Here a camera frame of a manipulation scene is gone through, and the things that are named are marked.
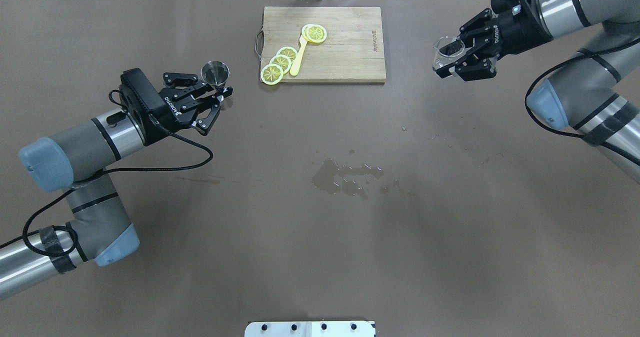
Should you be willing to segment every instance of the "glass cup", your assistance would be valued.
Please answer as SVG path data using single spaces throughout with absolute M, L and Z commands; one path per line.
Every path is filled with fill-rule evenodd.
M 455 62 L 465 52 L 465 44 L 460 37 L 440 37 L 433 44 L 435 57 L 433 58 L 433 70 L 443 68 Z

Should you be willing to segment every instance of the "lemon slice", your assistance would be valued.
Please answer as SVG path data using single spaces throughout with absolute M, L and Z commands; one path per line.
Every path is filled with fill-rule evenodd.
M 319 24 L 309 25 L 304 34 L 304 38 L 311 43 L 323 43 L 327 39 L 327 30 Z
M 282 81 L 283 76 L 284 71 L 282 67 L 274 63 L 269 63 L 260 71 L 260 80 L 269 86 Z
M 287 45 L 285 47 L 280 48 L 276 53 L 276 56 L 277 55 L 285 55 L 286 57 L 288 57 L 288 59 L 290 59 L 291 61 L 294 61 L 296 59 L 296 56 L 298 56 L 298 50 L 296 50 L 294 47 L 290 47 Z
M 278 65 L 282 68 L 282 72 L 286 75 L 291 69 L 291 59 L 284 54 L 276 54 L 271 61 L 270 64 Z
M 301 29 L 302 38 L 304 38 L 307 42 L 311 42 L 309 40 L 309 37 L 307 36 L 307 28 L 309 28 L 311 26 L 315 26 L 315 25 L 313 23 L 309 23 L 309 24 L 303 25 L 302 29 Z
M 302 26 L 302 30 L 301 30 L 302 31 L 302 36 L 306 35 L 306 29 L 311 27 L 311 26 L 314 26 L 314 24 L 313 23 L 309 23 L 309 24 L 306 24 L 306 25 Z

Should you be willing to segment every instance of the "brown table surface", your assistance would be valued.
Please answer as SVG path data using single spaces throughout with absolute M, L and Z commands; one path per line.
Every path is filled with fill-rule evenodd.
M 386 84 L 258 81 L 265 6 L 380 6 Z M 528 118 L 539 73 L 599 27 L 439 79 L 432 43 L 489 0 L 0 0 L 0 241 L 53 200 L 20 148 L 110 109 L 140 67 L 226 62 L 235 106 L 198 170 L 112 176 L 141 246 L 0 303 L 2 336 L 242 336 L 249 321 L 368 319 L 380 337 L 637 336 L 638 187 L 581 141 Z M 634 99 L 634 73 L 617 89 Z M 116 166 L 176 166 L 164 140 Z M 368 164 L 366 198 L 311 179 Z M 71 219 L 61 203 L 34 228 Z

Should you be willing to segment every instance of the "blue joint cap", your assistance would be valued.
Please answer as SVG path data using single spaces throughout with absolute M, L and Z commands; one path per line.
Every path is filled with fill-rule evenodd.
M 131 223 L 124 232 L 122 232 L 115 241 L 111 242 L 93 261 L 95 261 L 98 266 L 104 267 L 131 255 L 139 246 L 140 239 L 138 239 L 136 229 L 133 227 L 133 223 Z
M 53 192 L 74 182 L 74 170 L 65 151 L 49 137 L 42 137 L 21 148 L 18 157 L 44 191 Z
M 526 98 L 526 106 L 528 106 L 542 122 L 551 126 L 554 130 L 562 130 L 569 126 L 567 114 L 558 98 L 558 94 L 548 79 L 540 84 Z

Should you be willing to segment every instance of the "metal jigger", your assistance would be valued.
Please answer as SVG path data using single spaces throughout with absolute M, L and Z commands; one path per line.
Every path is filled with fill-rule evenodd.
M 218 93 L 222 93 L 229 78 L 229 67 L 221 61 L 208 61 L 202 66 L 200 75 L 204 82 L 213 86 Z M 220 109 L 222 111 L 228 110 L 234 105 L 234 100 L 231 97 L 224 98 L 220 96 L 218 98 L 222 98 L 220 100 Z

